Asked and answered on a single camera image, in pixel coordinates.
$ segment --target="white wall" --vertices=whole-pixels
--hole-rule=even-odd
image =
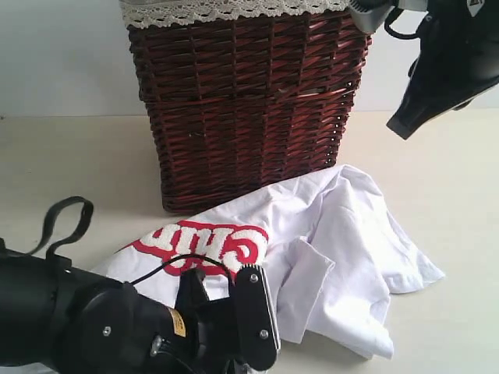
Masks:
[[[398,25],[410,31],[421,14]],[[0,3],[0,115],[141,115],[129,42],[117,0]],[[394,110],[417,41],[374,36],[358,111]],[[499,89],[475,108],[499,107]]]

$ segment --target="table surface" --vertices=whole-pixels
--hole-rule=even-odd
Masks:
[[[310,333],[301,345],[283,344],[275,374],[498,372],[499,110],[449,113],[408,141],[384,126],[388,117],[354,113],[338,162],[374,177],[402,227],[447,278],[393,297],[391,361],[366,361]],[[161,208],[145,117],[3,119],[0,176],[0,235],[11,249],[35,246],[54,202],[81,195],[95,203],[87,235],[61,251],[87,269],[179,219]],[[64,212],[55,234],[69,233],[76,217],[73,208]]]

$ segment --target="yellow label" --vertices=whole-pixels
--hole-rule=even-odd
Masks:
[[[182,319],[182,316],[180,316],[180,313],[172,308],[168,308],[168,311],[170,312],[170,315],[172,315],[173,332],[175,335],[186,337],[186,325]]]

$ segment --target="black strap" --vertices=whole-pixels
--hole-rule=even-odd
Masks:
[[[78,222],[75,231],[67,238],[52,243],[48,247],[46,256],[47,258],[53,256],[57,248],[59,248],[61,245],[78,242],[85,235],[90,226],[92,215],[94,214],[94,205],[91,201],[84,199],[81,196],[72,196],[51,206],[51,208],[45,214],[44,226],[41,232],[40,242],[34,249],[22,254],[21,256],[32,256],[35,253],[40,252],[52,237],[52,234],[54,233],[55,222],[57,221],[57,217],[59,216],[59,214],[68,206],[72,206],[78,203],[82,203],[83,206],[81,208],[80,221]]]

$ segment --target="woven basket weave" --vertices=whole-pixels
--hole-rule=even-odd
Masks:
[[[347,12],[137,29],[163,207],[208,209],[334,165],[370,39]]]

